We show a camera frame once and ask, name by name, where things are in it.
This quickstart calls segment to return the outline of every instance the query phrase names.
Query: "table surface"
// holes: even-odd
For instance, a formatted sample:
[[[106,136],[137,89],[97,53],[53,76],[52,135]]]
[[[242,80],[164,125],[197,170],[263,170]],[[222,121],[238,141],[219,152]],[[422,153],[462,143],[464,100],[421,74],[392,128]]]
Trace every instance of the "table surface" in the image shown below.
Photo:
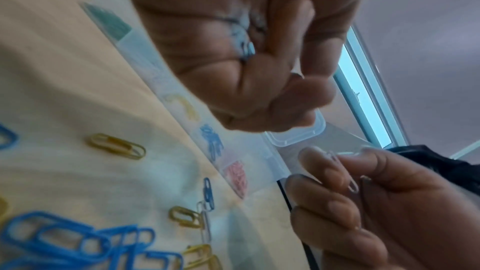
[[[209,177],[212,247],[224,269],[309,269],[277,184],[240,201],[78,1],[0,0],[0,123],[20,137],[0,152],[11,214],[137,223],[157,231],[155,249],[181,251],[200,233],[177,227],[168,210],[195,208]],[[98,132],[142,144],[147,156],[87,146]],[[12,257],[0,252],[0,262]]]

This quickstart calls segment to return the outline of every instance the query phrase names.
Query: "hand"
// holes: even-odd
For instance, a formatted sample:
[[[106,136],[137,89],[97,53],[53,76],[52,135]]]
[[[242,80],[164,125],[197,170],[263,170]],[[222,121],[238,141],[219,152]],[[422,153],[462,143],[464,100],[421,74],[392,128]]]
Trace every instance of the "hand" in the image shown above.
[[[369,266],[358,269],[479,269],[480,210],[440,175],[372,148],[336,157],[311,147],[299,160],[322,184],[304,175],[287,180],[298,204],[293,230],[327,260]],[[357,195],[348,193],[351,176]]]
[[[226,128],[250,132],[311,125],[314,109],[332,101],[336,89],[329,77],[359,4],[132,1],[178,79]],[[298,59],[304,78],[291,73]]]

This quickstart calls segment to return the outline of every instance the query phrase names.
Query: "clear plastic container lid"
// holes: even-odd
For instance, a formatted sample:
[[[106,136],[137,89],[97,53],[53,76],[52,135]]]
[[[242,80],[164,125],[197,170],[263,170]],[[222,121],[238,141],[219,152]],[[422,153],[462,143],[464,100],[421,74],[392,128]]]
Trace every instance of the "clear plastic container lid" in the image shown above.
[[[295,127],[286,132],[265,132],[268,140],[277,147],[287,147],[321,134],[327,123],[319,109],[315,111],[315,123],[309,127]]]

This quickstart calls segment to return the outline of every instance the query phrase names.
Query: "ceiling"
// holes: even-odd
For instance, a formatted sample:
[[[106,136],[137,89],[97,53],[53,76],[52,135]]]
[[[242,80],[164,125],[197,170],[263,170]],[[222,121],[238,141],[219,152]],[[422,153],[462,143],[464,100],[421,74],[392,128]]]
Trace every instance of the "ceiling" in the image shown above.
[[[412,144],[480,139],[480,0],[364,0],[355,25]]]

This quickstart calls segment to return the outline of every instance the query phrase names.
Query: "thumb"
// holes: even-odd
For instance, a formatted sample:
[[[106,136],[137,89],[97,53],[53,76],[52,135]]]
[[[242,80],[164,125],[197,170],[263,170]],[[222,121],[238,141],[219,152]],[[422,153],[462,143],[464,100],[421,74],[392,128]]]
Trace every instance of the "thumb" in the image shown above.
[[[364,148],[355,155],[338,155],[352,176],[366,176],[393,191],[437,188],[448,185],[440,175],[390,151]]]

